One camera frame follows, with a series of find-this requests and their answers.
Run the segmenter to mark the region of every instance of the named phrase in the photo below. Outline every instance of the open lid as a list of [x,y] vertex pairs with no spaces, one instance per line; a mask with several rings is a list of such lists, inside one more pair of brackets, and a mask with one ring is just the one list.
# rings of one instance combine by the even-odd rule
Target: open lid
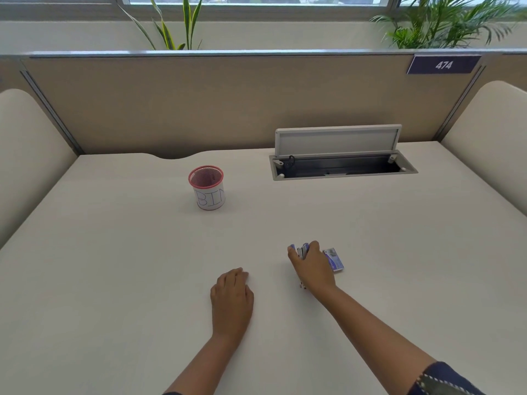
[[320,156],[395,150],[402,125],[300,127],[277,129],[274,155]]

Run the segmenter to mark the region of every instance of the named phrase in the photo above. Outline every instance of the red rim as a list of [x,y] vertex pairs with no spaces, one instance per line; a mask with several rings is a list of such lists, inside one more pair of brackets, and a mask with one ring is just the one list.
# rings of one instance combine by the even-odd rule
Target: red rim
[[[195,171],[198,171],[198,170],[203,169],[203,168],[205,168],[205,167],[212,167],[212,168],[214,168],[214,169],[219,170],[220,173],[221,173],[221,179],[220,179],[220,181],[219,181],[218,183],[213,184],[212,186],[207,186],[207,187],[200,187],[200,186],[196,186],[196,185],[192,184],[192,182],[190,181],[190,176],[192,176],[192,174],[193,174]],[[203,166],[198,166],[196,169],[194,169],[192,172],[189,173],[189,183],[190,183],[190,185],[191,185],[192,187],[194,187],[194,188],[199,188],[200,190],[206,190],[206,189],[208,189],[208,188],[216,187],[217,185],[220,185],[222,181],[223,181],[223,170],[221,170],[218,166],[214,166],[214,165],[203,165]]]

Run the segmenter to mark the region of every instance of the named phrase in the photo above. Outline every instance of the sleeve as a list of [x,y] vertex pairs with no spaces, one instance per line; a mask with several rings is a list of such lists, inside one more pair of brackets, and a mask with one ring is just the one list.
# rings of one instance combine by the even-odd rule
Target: sleeve
[[445,362],[435,362],[419,376],[408,395],[484,395]]

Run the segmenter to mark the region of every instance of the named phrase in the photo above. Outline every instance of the window frame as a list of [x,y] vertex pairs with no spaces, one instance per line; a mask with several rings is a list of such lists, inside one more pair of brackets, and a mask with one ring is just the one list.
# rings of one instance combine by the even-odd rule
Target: window frame
[[[0,20],[15,21],[75,21],[130,20],[119,6],[134,18],[150,20],[157,17],[150,5],[130,5],[128,0],[3,0]],[[181,5],[160,4],[166,21],[182,21]],[[206,4],[200,21],[251,22],[349,22],[368,21],[375,15],[392,15],[397,0],[387,5],[247,5]]]

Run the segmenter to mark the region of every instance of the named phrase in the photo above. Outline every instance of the white desk surface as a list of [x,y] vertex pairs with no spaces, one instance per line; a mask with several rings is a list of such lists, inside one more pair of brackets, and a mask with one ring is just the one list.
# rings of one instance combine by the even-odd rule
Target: white desk surface
[[[217,394],[382,394],[298,279],[291,243],[334,247],[337,283],[489,394],[524,392],[527,218],[438,143],[418,174],[274,182],[273,150],[81,156],[0,251],[5,394],[160,394],[211,333],[209,289],[243,266],[254,316]],[[187,182],[225,172],[198,209]]]

